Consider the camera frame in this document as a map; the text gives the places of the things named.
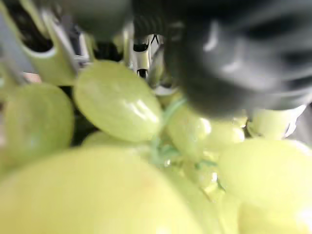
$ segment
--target grape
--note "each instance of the grape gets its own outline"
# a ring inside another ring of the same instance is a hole
[[[1,82],[0,102],[5,102],[9,93],[13,92],[18,84],[14,80],[6,76],[5,74],[2,74],[2,72],[3,71],[1,70],[1,63],[0,63],[0,82]]]
[[[224,194],[216,203],[219,221],[224,234],[240,234],[238,215],[241,201],[234,196]]]
[[[247,125],[248,132],[253,137],[280,140],[285,137],[290,123],[295,120],[294,114],[293,110],[257,110]]]
[[[193,183],[202,188],[207,194],[218,187],[217,167],[204,162],[184,161],[183,172]]]
[[[233,145],[219,158],[219,178],[228,193],[259,207],[312,207],[312,155],[290,140],[254,138]]]
[[[9,96],[4,122],[9,154],[24,164],[69,146],[74,113],[58,87],[30,84],[16,88]]]
[[[163,169],[163,171],[181,193],[197,220],[201,223],[204,233],[222,233],[216,210],[205,194],[187,178],[182,177],[177,168],[168,167]]]
[[[161,124],[161,108],[148,85],[126,67],[97,61],[74,86],[78,108],[102,131],[122,140],[151,140]]]
[[[215,160],[220,150],[244,140],[243,130],[231,121],[218,121],[196,114],[188,105],[171,117],[167,131],[174,145],[190,160]]]
[[[123,145],[127,143],[128,143],[127,141],[119,140],[119,139],[113,138],[112,136],[104,132],[97,131],[95,133],[89,134],[89,136],[86,137],[86,139],[82,142],[81,145],[83,146],[94,146],[94,145],[103,145],[103,144]]]
[[[240,115],[233,117],[233,122],[238,124],[241,128],[246,127],[247,120],[248,118],[245,110],[243,110]]]
[[[183,94],[180,91],[177,91],[171,95],[165,95],[165,96],[157,96],[160,104],[163,106],[163,108],[168,107],[171,103],[174,101],[177,101],[183,97]]]
[[[110,145],[118,146],[120,148],[124,147],[127,149],[133,149],[134,151],[142,155],[145,159],[149,159],[151,154],[151,147],[148,143],[133,143],[119,140],[100,131],[89,134],[89,136],[82,142],[82,146],[84,147],[93,147],[96,145]]]
[[[261,209],[243,203],[238,218],[242,234],[308,234],[311,233],[309,213],[286,213]]]
[[[208,193],[206,193],[206,195],[211,202],[218,203],[225,195],[225,191],[218,187],[214,190],[209,191]]]
[[[124,148],[78,148],[0,184],[5,234],[203,234],[156,168]]]

